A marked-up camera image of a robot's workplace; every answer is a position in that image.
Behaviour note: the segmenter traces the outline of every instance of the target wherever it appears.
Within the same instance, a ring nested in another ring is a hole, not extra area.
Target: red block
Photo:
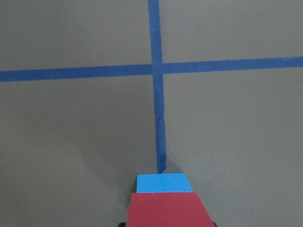
[[[126,227],[214,227],[195,192],[133,193]]]

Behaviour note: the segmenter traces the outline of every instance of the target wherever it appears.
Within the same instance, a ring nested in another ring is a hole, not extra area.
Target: black wheel
[[[121,222],[119,223],[118,227],[125,227],[126,226],[126,223],[125,222]]]

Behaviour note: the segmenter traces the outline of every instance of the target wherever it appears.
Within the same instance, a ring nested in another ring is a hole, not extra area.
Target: blue tape line
[[[151,75],[152,65],[121,65],[57,70],[0,71],[0,82]]]
[[[303,57],[165,63],[163,64],[163,73],[259,70],[295,67],[303,67]]]
[[[166,169],[166,139],[164,121],[163,64],[160,30],[160,10],[158,0],[148,0],[151,36],[151,59],[153,77],[153,96],[156,128],[157,173]]]

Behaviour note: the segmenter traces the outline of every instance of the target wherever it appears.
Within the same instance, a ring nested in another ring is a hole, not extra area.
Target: blue painted line
[[[57,70],[0,71],[0,82],[151,75],[152,65],[120,65]]]
[[[166,169],[166,138],[164,121],[164,88],[159,1],[148,0],[148,11],[151,36],[151,60],[156,127],[157,173],[161,174]]]
[[[163,64],[163,73],[259,70],[295,67],[303,67],[303,57],[165,63]]]

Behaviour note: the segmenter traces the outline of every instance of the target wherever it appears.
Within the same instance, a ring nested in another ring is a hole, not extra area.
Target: light blue block
[[[193,192],[185,174],[138,175],[137,193]]]

